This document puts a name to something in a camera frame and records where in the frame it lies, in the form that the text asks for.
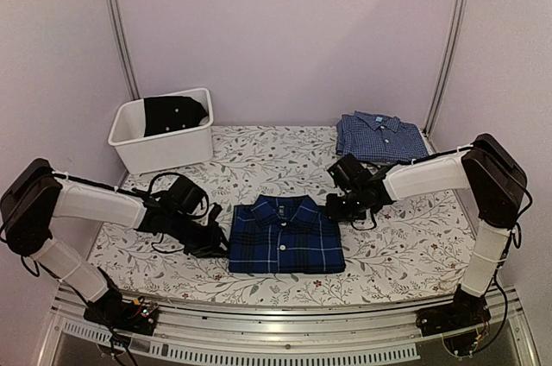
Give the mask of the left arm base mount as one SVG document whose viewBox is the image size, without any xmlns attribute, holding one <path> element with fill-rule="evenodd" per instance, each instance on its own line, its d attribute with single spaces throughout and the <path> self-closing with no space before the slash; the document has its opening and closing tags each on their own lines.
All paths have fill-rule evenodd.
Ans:
<svg viewBox="0 0 552 366">
<path fill-rule="evenodd" d="M 84 319 L 115 330 L 152 336 L 159 306 L 140 296 L 126 301 L 119 293 L 107 293 L 96 302 L 87 302 Z"/>
</svg>

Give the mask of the dark blue plaid shirt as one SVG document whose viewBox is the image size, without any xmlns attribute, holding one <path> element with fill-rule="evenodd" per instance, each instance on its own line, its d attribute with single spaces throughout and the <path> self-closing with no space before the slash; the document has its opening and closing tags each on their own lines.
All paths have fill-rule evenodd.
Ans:
<svg viewBox="0 0 552 366">
<path fill-rule="evenodd" d="M 234 207 L 229 272 L 328 275 L 345 268 L 340 228 L 310 196 L 260 195 Z"/>
</svg>

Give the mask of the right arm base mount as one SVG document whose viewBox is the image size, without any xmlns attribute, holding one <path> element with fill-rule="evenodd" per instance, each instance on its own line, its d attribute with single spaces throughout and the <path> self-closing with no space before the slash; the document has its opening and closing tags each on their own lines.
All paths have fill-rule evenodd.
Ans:
<svg viewBox="0 0 552 366">
<path fill-rule="evenodd" d="M 471 356 L 481 342 L 491 314 L 484 297 L 458 290 L 450 303 L 416 312 L 416 327 L 424 337 L 455 332 L 443 345 L 457 357 Z"/>
</svg>

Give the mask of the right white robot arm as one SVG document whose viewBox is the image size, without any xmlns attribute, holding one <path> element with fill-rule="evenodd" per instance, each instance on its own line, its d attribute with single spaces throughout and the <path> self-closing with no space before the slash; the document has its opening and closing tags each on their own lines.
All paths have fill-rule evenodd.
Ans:
<svg viewBox="0 0 552 366">
<path fill-rule="evenodd" d="M 326 210 L 336 222 L 373 218 L 387 205 L 422 195 L 455 193 L 467 212 L 475 243 L 459 285 L 462 296 L 446 310 L 446 320 L 454 328 L 478 316 L 475 298 L 484 296 L 504 264 L 512 232 L 533 204 L 525 171 L 488 133 L 453 150 L 374 170 L 345 155 L 328 173 L 343 192 L 326 198 Z"/>
</svg>

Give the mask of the white plastic bin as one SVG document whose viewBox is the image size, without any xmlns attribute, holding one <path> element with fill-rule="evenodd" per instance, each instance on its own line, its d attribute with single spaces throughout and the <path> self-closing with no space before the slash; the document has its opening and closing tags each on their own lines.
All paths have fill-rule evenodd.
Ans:
<svg viewBox="0 0 552 366">
<path fill-rule="evenodd" d="M 193 98 L 203 105 L 208 116 L 195 128 L 145 137 L 144 98 L 121 105 L 111 125 L 108 144 L 132 174 L 183 167 L 208 161 L 213 156 L 214 113 L 210 91 L 199 87 L 163 96 Z"/>
</svg>

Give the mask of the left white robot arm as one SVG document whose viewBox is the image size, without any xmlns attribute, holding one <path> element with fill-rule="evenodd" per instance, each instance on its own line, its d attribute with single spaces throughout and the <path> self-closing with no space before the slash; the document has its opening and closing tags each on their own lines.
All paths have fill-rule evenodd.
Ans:
<svg viewBox="0 0 552 366">
<path fill-rule="evenodd" d="M 141 233 L 172 237 L 183 253 L 219 258 L 229 241 L 216 221 L 222 208 L 183 174 L 171 173 L 165 190 L 125 190 L 54 171 L 33 160 L 1 196 L 1 239 L 22 259 L 30 258 L 76 290 L 110 326 L 128 319 L 128 308 L 108 275 L 56 238 L 56 218 L 115 224 Z"/>
</svg>

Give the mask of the blue gingham shirt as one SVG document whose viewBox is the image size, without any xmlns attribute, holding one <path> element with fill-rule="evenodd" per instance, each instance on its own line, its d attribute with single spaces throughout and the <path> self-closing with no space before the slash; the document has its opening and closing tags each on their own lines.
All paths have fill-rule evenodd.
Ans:
<svg viewBox="0 0 552 366">
<path fill-rule="evenodd" d="M 429 155 L 416 124 L 398 117 L 356 111 L 342 115 L 336 131 L 336 153 L 361 162 L 407 163 Z"/>
</svg>

